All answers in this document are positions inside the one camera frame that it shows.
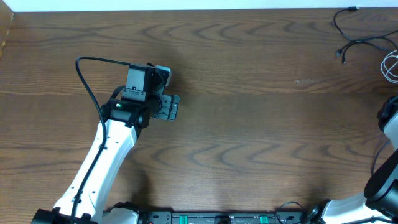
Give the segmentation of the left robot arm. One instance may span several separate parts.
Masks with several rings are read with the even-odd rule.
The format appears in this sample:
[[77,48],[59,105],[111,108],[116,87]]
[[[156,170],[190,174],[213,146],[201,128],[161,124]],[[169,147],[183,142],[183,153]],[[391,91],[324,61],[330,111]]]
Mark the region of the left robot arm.
[[129,65],[127,82],[100,108],[95,140],[77,175],[52,210],[39,209],[32,223],[140,223],[139,214],[105,203],[123,160],[151,119],[173,121],[177,95],[166,95],[171,69],[160,65]]

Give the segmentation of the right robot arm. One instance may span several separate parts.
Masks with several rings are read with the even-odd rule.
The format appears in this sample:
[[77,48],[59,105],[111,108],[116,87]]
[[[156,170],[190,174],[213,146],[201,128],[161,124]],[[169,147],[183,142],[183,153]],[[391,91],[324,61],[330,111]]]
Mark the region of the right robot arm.
[[371,169],[363,193],[323,201],[307,213],[304,223],[397,223],[397,96],[388,98],[377,118],[394,152]]

